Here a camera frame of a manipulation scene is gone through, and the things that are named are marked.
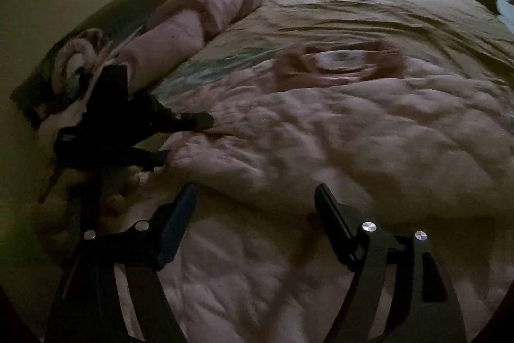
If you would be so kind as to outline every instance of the silver bolt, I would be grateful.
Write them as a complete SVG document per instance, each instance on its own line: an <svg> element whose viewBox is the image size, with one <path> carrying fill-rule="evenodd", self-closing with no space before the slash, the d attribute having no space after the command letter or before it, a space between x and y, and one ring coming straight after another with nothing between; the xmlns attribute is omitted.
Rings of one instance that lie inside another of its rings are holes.
<svg viewBox="0 0 514 343"><path fill-rule="evenodd" d="M138 221L136 223L136 225L134 226L134 228L137 231L146 231L148 229L148 227L150 227L150 223L148 221L146 221L146 220Z"/></svg>
<svg viewBox="0 0 514 343"><path fill-rule="evenodd" d="M424 242L427 239L427 234L424 231L417 231L414 236L420 241Z"/></svg>
<svg viewBox="0 0 514 343"><path fill-rule="evenodd" d="M364 224L362 224L362 229L368 233L372 233L377 229L377 226L371 221L366 221Z"/></svg>
<svg viewBox="0 0 514 343"><path fill-rule="evenodd" d="M92 240L96 237L96 232L94 230L87 230L84 233L84 240Z"/></svg>

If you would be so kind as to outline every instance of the gray headboard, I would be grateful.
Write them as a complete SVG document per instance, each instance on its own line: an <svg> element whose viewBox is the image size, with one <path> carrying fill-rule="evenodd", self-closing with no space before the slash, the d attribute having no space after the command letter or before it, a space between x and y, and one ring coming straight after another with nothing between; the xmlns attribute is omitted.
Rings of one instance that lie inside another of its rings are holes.
<svg viewBox="0 0 514 343"><path fill-rule="evenodd" d="M24 113L34 128L41 119L36 108L52 101L50 75L57 52L76 34L87 28L100 28L118 44L146 22L147 16L166 0L114 0L77 25L59 40L39 62L30 76L11 94L11 99Z"/></svg>

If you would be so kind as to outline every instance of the metal screw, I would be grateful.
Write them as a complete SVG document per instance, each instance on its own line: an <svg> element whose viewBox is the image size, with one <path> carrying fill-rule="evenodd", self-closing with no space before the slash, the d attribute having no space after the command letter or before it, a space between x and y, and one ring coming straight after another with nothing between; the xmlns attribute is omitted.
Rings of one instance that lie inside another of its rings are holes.
<svg viewBox="0 0 514 343"><path fill-rule="evenodd" d="M146 221L146 220L138 221L136 223L136 225L134 226L134 228L137 231L146 231L148 229L148 227L150 227L150 223L148 221Z"/></svg>
<svg viewBox="0 0 514 343"><path fill-rule="evenodd" d="M84 240L92 240L96 237L96 232L94 230L87 230L84 233Z"/></svg>
<svg viewBox="0 0 514 343"><path fill-rule="evenodd" d="M420 241L424 242L427 239L427 234L424 231L417 231L414 236Z"/></svg>
<svg viewBox="0 0 514 343"><path fill-rule="evenodd" d="M366 221L364 224L362 224L362 229L368 233L372 233L377 229L377 226L371 221Z"/></svg>

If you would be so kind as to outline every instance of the quilted blanket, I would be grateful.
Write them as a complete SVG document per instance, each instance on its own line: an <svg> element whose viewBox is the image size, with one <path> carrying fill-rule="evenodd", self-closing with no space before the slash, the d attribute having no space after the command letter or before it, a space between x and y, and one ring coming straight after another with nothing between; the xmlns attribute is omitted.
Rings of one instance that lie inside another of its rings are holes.
<svg viewBox="0 0 514 343"><path fill-rule="evenodd" d="M498 305L511 273L493 258L507 253L490 226L514 213L514 136L494 83L382 41L298 45L180 102L212 113L215 127L171 136L168 166L133 177L127 196L107 202L103 224L124 229L183 180L201 186L178 260L160 276L189 341L323 340L351 275L310 218L320 182L370 220L422 222L444 250L470 336ZM487 261L492 270L479 275ZM122 270L118 285L140 336ZM386 286L375 334L390 300Z"/></svg>

